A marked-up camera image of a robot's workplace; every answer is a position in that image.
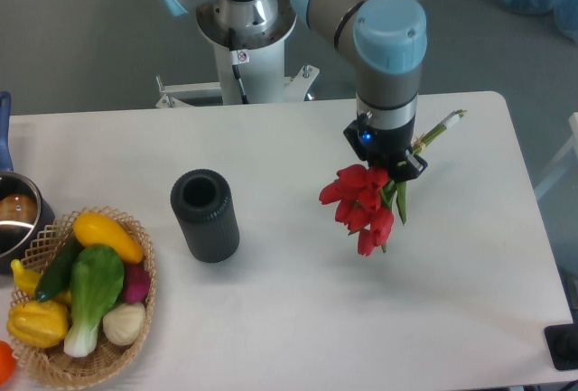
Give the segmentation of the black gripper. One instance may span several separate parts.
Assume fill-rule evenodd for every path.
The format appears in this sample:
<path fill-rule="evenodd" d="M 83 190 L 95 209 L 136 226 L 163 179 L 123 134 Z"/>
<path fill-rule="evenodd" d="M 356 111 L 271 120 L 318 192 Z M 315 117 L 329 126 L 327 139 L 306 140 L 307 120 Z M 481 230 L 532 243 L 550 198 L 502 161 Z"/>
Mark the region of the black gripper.
<path fill-rule="evenodd" d="M 419 155 L 414 155 L 410 139 L 415 118 L 395 129 L 378 129 L 369 124 L 368 114 L 360 114 L 343 131 L 353 152 L 369 167 L 383 168 L 395 182 L 417 179 L 428 167 Z"/>

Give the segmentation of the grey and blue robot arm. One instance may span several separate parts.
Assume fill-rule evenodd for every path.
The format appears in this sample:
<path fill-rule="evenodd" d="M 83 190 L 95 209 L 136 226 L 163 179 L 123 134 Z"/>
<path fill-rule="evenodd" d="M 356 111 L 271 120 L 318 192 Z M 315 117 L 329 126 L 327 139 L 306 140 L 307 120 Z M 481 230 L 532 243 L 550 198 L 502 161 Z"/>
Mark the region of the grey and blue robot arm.
<path fill-rule="evenodd" d="M 227 105 L 287 99 L 284 43 L 304 23 L 355 70 L 356 117 L 344 134 L 358 158 L 396 182 L 425 169 L 411 148 L 427 48 L 421 0 L 161 1 L 171 14 L 195 15 Z"/>

